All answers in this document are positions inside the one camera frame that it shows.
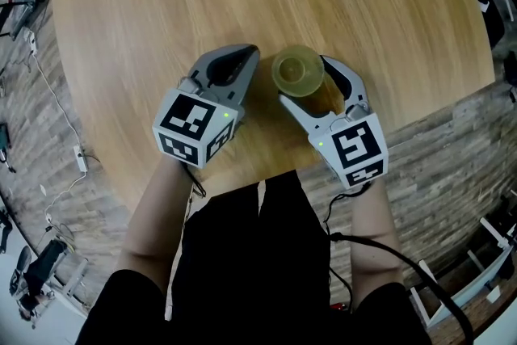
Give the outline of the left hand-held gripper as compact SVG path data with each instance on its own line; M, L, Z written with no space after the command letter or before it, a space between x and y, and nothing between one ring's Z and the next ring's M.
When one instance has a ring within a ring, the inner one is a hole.
M159 150L205 167L233 138L259 60L254 44L226 45L201 55L188 77L162 100L153 123Z

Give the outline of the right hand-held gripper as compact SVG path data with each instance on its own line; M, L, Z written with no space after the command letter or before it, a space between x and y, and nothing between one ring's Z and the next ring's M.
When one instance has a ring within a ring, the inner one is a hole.
M362 78L343 62L321 55L324 70L343 95L347 111L311 112L282 92L281 104L308 133L309 143L351 190L387 174L389 152L380 121L364 102L368 100Z

